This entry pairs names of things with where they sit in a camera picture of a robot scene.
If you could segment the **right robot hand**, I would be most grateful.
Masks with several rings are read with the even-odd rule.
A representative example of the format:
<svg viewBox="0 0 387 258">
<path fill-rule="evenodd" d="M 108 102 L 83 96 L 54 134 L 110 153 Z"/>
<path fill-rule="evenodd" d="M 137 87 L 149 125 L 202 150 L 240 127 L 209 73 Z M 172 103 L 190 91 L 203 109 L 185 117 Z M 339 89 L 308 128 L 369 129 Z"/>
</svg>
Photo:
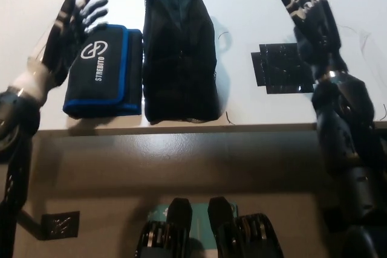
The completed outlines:
<svg viewBox="0 0 387 258">
<path fill-rule="evenodd" d="M 300 58 L 316 81 L 348 73 L 341 40 L 327 0 L 281 0 L 294 23 Z"/>
</svg>

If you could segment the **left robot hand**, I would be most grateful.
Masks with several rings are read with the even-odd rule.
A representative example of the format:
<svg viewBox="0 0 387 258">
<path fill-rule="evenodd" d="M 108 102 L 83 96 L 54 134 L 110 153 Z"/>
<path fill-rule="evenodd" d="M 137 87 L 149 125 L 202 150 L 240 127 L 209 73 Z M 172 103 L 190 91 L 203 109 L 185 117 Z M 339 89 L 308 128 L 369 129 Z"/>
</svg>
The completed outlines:
<svg viewBox="0 0 387 258">
<path fill-rule="evenodd" d="M 108 0 L 64 0 L 45 45 L 42 63 L 55 88 L 63 84 L 93 24 L 108 14 Z"/>
</svg>

